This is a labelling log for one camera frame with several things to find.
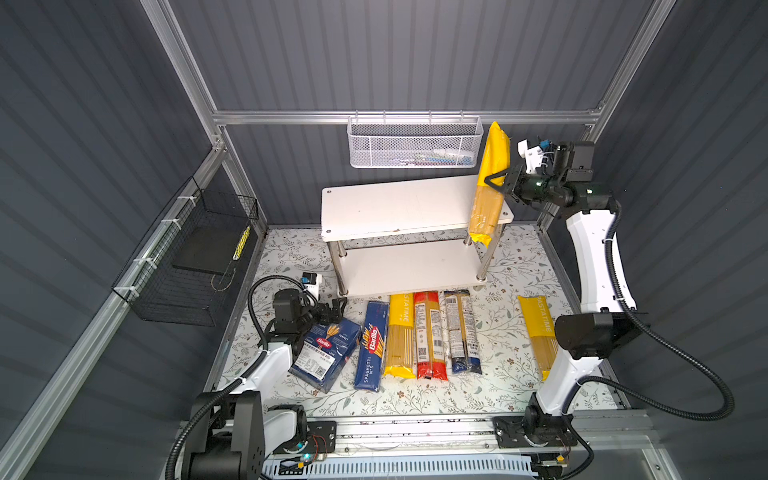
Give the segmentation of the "blue Barilla pasta box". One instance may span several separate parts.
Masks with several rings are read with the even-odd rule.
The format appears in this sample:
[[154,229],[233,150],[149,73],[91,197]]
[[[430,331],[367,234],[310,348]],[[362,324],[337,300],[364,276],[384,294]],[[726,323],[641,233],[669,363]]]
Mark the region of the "blue Barilla pasta box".
[[362,328],[346,318],[339,323],[314,325],[304,337],[298,357],[289,372],[328,393],[359,345]]

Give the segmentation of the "dark blue spaghetti bag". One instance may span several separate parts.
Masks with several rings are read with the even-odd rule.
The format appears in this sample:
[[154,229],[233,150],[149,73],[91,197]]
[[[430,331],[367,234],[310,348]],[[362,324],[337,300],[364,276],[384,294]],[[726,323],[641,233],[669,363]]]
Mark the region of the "dark blue spaghetti bag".
[[477,326],[470,292],[444,292],[451,368],[454,374],[482,373]]

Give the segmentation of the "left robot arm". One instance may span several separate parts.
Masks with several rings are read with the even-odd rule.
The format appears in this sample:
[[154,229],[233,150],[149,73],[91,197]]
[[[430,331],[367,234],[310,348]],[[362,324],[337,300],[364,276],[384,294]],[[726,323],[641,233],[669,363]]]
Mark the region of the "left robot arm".
[[199,395],[164,468],[167,479],[260,479],[266,458],[288,447],[291,464],[311,457],[301,450],[310,436],[304,407],[264,398],[285,375],[316,390],[330,389],[352,350],[360,327],[345,318],[344,297],[318,302],[307,289],[282,289],[273,297],[275,316],[257,331],[261,349],[234,380]]

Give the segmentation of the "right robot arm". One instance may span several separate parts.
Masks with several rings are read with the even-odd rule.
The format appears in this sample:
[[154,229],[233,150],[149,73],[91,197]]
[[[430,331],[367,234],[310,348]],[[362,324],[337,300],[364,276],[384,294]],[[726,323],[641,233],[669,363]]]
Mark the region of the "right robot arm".
[[593,179],[590,142],[502,146],[493,151],[479,183],[526,205],[552,203],[561,208],[573,242],[580,276],[580,311],[554,322],[557,353],[542,387],[535,392],[515,435],[537,447],[562,442],[572,446],[568,410],[585,377],[637,331],[621,303],[636,304],[629,293],[615,233],[618,217],[611,189]]

